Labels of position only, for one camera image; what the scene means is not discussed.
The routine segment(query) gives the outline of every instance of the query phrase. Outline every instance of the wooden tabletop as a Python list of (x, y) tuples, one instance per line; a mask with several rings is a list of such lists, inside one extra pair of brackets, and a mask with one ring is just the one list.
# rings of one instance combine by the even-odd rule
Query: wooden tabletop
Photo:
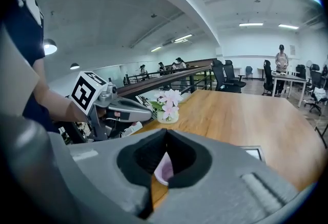
[[(167, 128), (237, 146), (261, 146), (266, 164), (299, 191), (318, 180), (326, 161), (322, 140), (285, 98), (197, 90), (181, 103), (175, 124), (153, 121), (139, 130)], [(153, 205), (167, 187), (153, 177)]]
[(275, 73), (272, 73), (272, 77), (276, 77), (278, 80), (280, 78), (282, 79), (292, 79), (292, 80), (297, 80), (297, 81), (300, 81), (300, 82), (306, 82), (306, 79), (303, 79), (301, 77), (298, 77), (298, 76), (294, 76), (294, 75), (291, 75), (291, 74), (275, 74)]

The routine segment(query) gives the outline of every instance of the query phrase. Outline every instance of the black and white marker cube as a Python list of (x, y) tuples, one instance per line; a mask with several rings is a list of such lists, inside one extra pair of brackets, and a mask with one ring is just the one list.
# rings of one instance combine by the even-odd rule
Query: black and white marker cube
[(107, 85), (105, 80), (93, 72), (80, 72), (70, 98), (88, 115), (92, 104), (100, 93), (107, 90)]

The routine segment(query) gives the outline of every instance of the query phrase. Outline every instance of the mesh chair back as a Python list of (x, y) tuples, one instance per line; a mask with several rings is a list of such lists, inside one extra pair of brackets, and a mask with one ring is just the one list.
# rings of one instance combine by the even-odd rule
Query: mesh chair back
[(223, 66), (223, 68), (228, 80), (230, 78), (235, 78), (234, 66), (232, 65), (231, 60), (225, 60), (225, 65)]
[(264, 87), (269, 87), (273, 84), (272, 83), (272, 73), (271, 73), (271, 63), (269, 60), (264, 60), (263, 68), (264, 68), (264, 73), (265, 73)]
[(306, 69), (305, 69), (305, 65), (297, 65), (296, 67), (296, 72), (299, 72), (298, 74), (296, 74), (296, 76), (306, 79)]
[(319, 71), (320, 67), (317, 64), (312, 64), (310, 67), (310, 71)]
[(321, 73), (317, 71), (311, 71), (312, 89), (315, 87), (321, 88)]
[(215, 75), (215, 78), (217, 80), (217, 86), (216, 88), (220, 88), (224, 82), (224, 74), (223, 74), (223, 64), (219, 60), (213, 60), (213, 73)]

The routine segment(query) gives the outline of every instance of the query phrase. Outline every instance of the black t-shirt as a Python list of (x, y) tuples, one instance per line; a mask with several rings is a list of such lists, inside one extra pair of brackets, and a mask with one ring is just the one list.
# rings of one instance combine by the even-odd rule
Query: black t-shirt
[[(31, 67), (36, 60), (45, 57), (43, 19), (41, 21), (40, 26), (26, 5), (19, 7), (16, 0), (4, 17), (4, 24), (11, 39)], [(49, 132), (59, 133), (51, 121), (48, 109), (38, 104), (33, 93), (27, 101), (23, 116), (40, 123)]]

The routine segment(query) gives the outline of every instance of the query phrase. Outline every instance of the white ceiling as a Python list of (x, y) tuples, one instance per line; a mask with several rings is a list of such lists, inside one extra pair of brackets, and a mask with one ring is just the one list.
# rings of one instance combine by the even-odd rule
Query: white ceiling
[[(45, 16), (45, 37), (54, 39), (67, 53), (103, 45), (130, 47), (152, 29), (183, 14), (167, 0), (37, 1)], [(186, 25), (174, 22), (170, 30), (157, 34), (158, 40), (153, 37), (151, 42), (172, 38), (175, 32), (185, 33)]]
[[(221, 30), (239, 29), (240, 23), (264, 22), (300, 26), (321, 21), (322, 8), (312, 0), (203, 0)], [(101, 48), (142, 51), (169, 39), (193, 33), (204, 35), (184, 12), (167, 0), (38, 0), (45, 15), (45, 37), (58, 45), (56, 54), (74, 54)]]

